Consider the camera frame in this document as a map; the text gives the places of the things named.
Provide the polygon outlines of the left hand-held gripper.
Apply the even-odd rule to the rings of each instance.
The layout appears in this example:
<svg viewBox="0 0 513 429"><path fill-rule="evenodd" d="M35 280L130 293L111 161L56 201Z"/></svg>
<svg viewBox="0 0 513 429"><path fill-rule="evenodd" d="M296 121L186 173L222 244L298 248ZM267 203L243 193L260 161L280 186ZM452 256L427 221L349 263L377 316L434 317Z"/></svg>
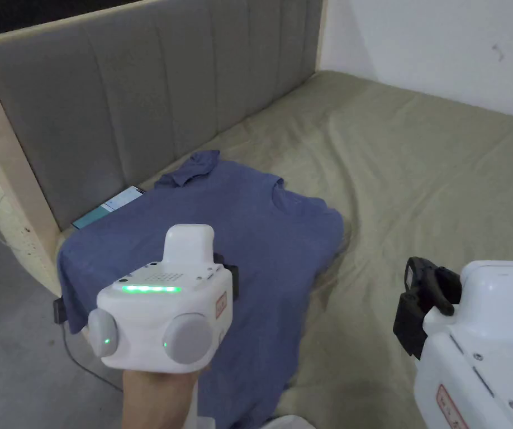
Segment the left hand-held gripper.
<svg viewBox="0 0 513 429"><path fill-rule="evenodd" d="M87 329L105 365L183 374L210 363L232 324L235 283L213 240L209 225L175 225L161 261L99 291Z"/></svg>

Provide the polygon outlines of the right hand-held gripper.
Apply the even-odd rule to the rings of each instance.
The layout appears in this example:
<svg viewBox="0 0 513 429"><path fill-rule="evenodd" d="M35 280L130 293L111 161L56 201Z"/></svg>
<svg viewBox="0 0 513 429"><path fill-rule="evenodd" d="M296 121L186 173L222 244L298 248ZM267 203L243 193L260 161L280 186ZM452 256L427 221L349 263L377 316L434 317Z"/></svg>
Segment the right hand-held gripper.
<svg viewBox="0 0 513 429"><path fill-rule="evenodd" d="M393 333L427 428L513 428L513 261L410 257Z"/></svg>

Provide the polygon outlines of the person's left hand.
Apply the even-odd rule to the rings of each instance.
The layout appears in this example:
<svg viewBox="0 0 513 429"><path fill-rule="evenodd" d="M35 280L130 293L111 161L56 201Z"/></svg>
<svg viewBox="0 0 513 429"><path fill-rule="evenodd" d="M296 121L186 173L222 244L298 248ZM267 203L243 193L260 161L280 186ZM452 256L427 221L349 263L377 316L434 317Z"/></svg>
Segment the person's left hand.
<svg viewBox="0 0 513 429"><path fill-rule="evenodd" d="M182 428L201 374L124 370L122 428Z"/></svg>

